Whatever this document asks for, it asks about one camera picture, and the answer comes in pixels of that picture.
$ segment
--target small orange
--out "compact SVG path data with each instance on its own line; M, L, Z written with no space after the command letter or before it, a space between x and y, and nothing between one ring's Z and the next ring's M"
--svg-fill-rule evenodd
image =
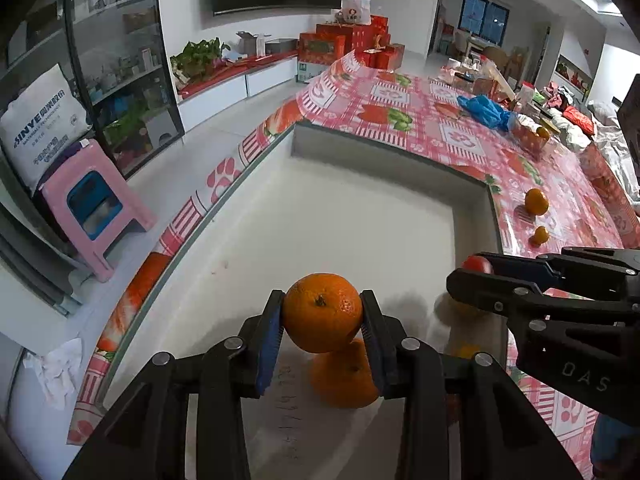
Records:
M549 201L541 190L534 187L529 189L524 196L524 209L526 209L529 214L540 216L548 211Z
M456 313L465 319L471 320L484 314L484 310L474 307L462 301L457 301L451 298L451 305L455 309Z
M480 351L480 347L478 345L463 344L456 351L456 357L462 357L463 359L471 359L479 351Z
M534 245L542 245L547 240L549 240L549 231L546 230L546 227L541 225L536 228L536 231L533 233L531 237L531 241Z
M282 324L291 340L313 354L349 344L362 324L358 291L336 274L310 274L297 280L282 303Z
M542 137L545 140L549 140L551 138L551 134L548 132L548 130L544 126L540 126L536 130L536 135L539 137Z
M315 356L309 379L320 399L334 408L363 408L379 396L360 338L336 352Z

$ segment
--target white bag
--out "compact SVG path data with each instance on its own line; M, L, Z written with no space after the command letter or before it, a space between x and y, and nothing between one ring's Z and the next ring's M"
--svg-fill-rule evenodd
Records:
M18 175L36 191L56 157L91 127L56 65L9 103L0 118L0 140Z
M347 23L371 25L371 0L343 0L342 18Z

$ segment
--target red tomato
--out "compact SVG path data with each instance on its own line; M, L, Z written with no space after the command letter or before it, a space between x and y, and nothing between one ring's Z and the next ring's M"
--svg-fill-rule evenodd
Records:
M466 270L476 270L477 272L484 272L485 274L493 274L494 268L489 260L482 256L472 254L464 262L462 262L462 268Z

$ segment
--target blue plastic bag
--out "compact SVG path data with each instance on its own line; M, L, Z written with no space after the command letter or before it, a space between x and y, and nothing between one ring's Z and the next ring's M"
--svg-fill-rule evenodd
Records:
M469 99L468 97L459 96L458 104L484 126L492 130L499 128L505 132L509 131L508 124L511 112L504 110L498 103L494 103L488 97L479 95Z

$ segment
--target table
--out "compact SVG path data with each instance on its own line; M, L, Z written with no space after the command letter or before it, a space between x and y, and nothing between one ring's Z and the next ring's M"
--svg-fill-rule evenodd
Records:
M471 36L469 37L466 44L465 57L469 57L469 54L472 50L478 52L479 54L482 54L482 51L488 46L495 45L490 41L483 40L482 38L478 38L477 36Z

